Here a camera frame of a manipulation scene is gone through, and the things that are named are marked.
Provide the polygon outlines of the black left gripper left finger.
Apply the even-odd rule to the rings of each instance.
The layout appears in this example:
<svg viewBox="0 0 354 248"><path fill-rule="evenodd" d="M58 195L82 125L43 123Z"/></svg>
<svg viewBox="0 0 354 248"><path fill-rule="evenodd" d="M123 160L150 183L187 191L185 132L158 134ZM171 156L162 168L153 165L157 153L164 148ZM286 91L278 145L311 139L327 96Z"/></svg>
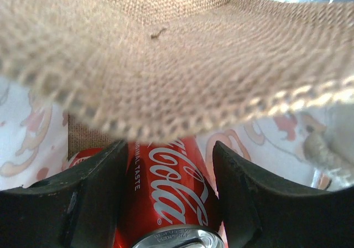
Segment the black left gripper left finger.
<svg viewBox="0 0 354 248"><path fill-rule="evenodd" d="M28 188L1 191L1 247L112 247L128 144Z"/></svg>

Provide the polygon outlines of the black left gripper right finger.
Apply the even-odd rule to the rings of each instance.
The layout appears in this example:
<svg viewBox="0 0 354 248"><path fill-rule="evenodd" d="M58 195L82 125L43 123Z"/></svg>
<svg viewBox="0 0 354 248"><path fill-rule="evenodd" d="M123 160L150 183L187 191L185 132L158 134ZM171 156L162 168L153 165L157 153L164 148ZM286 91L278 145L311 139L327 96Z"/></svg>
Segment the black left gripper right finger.
<svg viewBox="0 0 354 248"><path fill-rule="evenodd" d="M353 246L353 188L291 182L222 142L212 159L229 247Z"/></svg>

